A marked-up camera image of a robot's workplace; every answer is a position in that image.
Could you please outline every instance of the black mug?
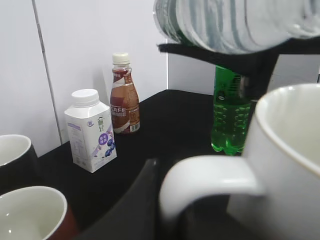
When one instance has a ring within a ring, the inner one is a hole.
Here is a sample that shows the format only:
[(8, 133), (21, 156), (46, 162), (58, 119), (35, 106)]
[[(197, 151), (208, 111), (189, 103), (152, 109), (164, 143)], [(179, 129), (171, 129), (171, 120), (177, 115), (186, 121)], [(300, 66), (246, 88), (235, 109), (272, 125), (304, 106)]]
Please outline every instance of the black mug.
[(0, 135), (0, 196), (12, 190), (42, 185), (38, 157), (23, 135)]

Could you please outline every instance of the green bottle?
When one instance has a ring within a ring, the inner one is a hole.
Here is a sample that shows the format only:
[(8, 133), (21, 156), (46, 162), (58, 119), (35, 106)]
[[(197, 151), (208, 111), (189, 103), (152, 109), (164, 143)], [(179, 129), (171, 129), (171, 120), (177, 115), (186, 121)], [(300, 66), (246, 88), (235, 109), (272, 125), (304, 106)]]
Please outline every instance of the green bottle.
[(216, 66), (213, 95), (213, 126), (211, 145), (227, 155), (242, 152), (251, 103), (238, 94), (241, 76), (233, 71)]

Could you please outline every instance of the white bottle cap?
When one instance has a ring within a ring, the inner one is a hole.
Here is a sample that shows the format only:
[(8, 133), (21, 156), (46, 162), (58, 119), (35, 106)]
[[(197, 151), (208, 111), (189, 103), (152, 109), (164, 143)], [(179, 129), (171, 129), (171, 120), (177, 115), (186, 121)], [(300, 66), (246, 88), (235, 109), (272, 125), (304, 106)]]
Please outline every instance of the white bottle cap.
[(116, 52), (112, 55), (112, 61), (115, 65), (129, 64), (129, 54), (127, 52)]
[(100, 102), (99, 93), (95, 89), (81, 89), (72, 94), (73, 106), (78, 108), (91, 107)]

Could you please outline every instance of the coffee bottle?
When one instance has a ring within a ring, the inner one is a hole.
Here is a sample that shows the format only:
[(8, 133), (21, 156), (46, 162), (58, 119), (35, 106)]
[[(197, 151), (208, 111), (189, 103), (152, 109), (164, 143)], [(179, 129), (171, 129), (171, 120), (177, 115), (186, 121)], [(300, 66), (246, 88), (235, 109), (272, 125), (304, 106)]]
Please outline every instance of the coffee bottle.
[(131, 77), (128, 53), (114, 53), (110, 98), (113, 131), (130, 134), (140, 128), (139, 97)]

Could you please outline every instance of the white wall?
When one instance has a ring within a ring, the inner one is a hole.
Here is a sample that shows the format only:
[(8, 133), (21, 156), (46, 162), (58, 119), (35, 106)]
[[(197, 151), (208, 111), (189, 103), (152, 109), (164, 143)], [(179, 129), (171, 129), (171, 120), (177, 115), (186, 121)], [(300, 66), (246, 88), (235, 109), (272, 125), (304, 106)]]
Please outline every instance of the white wall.
[[(281, 55), (269, 88), (299, 83), (316, 83), (320, 55)], [(187, 92), (214, 93), (215, 65), (175, 54), (168, 56), (168, 88)]]
[(95, 88), (109, 102), (112, 53), (129, 52), (140, 101), (167, 88), (165, 39), (153, 19), (153, 0), (35, 0), (63, 142), (71, 93)]
[(60, 145), (31, 0), (0, 1), (0, 135), (31, 138), (38, 156)]
[(280, 55), (268, 90), (287, 85), (316, 83), (319, 66), (320, 55)]
[(168, 55), (168, 88), (214, 94), (215, 65), (175, 54)]

